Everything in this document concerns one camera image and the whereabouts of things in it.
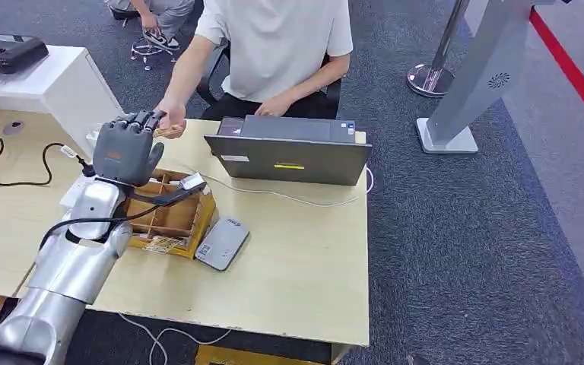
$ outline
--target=red carpet stripe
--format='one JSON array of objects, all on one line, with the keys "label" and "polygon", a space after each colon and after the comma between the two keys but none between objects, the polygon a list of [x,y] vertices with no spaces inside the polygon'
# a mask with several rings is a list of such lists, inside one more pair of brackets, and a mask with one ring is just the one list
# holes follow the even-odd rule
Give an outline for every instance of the red carpet stripe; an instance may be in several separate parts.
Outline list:
[{"label": "red carpet stripe", "polygon": [[574,89],[576,89],[576,92],[579,93],[584,102],[584,75],[581,70],[576,67],[576,64],[570,58],[570,55],[567,54],[565,49],[558,42],[558,39],[551,32],[550,28],[543,21],[541,15],[538,14],[536,9],[532,8],[529,20],[532,22],[534,29],[536,29],[538,35],[541,36],[546,47],[550,50],[550,53],[554,59],[556,59],[561,70],[563,70],[563,73],[574,86]]}]

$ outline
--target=chair base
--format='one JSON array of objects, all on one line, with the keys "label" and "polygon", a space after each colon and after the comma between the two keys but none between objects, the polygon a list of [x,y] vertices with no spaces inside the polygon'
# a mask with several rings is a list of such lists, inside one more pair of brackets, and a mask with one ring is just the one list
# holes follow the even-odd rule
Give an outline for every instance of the chair base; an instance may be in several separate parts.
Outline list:
[{"label": "chair base", "polygon": [[153,68],[151,65],[149,65],[149,57],[158,55],[162,52],[166,52],[171,55],[171,63],[176,63],[176,58],[173,56],[173,51],[160,48],[149,42],[143,36],[141,36],[131,45],[131,59],[135,61],[138,59],[138,56],[141,56],[145,71],[150,71]]}]

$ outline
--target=wooden compartment tray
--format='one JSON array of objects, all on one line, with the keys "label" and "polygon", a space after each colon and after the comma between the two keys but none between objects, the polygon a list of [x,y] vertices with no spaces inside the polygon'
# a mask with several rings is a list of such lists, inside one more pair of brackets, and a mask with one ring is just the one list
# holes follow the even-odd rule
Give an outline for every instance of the wooden compartment tray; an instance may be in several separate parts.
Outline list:
[{"label": "wooden compartment tray", "polygon": [[[157,182],[150,181],[147,185],[136,188],[135,191],[146,196],[173,192],[178,189],[178,186],[171,185],[170,182],[187,176],[188,174],[185,173],[156,169],[151,177]],[[126,214],[137,214],[151,206],[149,203],[129,200]],[[129,245],[193,259],[215,211],[214,196],[209,188],[205,188],[203,192],[191,195],[177,204],[158,208],[152,214],[131,221],[133,237]]]}]

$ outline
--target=white t-shirt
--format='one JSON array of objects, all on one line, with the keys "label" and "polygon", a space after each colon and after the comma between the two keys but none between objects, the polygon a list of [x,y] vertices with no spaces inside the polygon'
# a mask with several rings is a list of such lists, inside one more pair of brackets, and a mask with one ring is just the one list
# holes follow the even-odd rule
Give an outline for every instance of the white t-shirt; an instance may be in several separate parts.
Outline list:
[{"label": "white t-shirt", "polygon": [[231,42],[223,89],[259,103],[353,49],[348,0],[205,0],[195,33]]}]

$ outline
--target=human hand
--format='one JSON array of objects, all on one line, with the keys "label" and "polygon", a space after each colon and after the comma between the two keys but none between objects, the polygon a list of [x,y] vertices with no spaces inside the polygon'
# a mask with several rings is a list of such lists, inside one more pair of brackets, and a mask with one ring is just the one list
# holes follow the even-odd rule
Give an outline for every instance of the human hand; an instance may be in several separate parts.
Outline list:
[{"label": "human hand", "polygon": [[160,33],[160,26],[157,24],[157,19],[152,13],[140,16],[142,20],[142,29],[150,31],[155,34]]},{"label": "human hand", "polygon": [[164,97],[157,105],[156,110],[162,110],[166,113],[160,119],[160,128],[157,130],[159,135],[168,139],[178,138],[183,135],[187,127],[187,121],[185,119],[185,104],[182,101]]},{"label": "human hand", "polygon": [[292,97],[282,93],[261,104],[254,114],[257,116],[282,116],[293,103]]}]

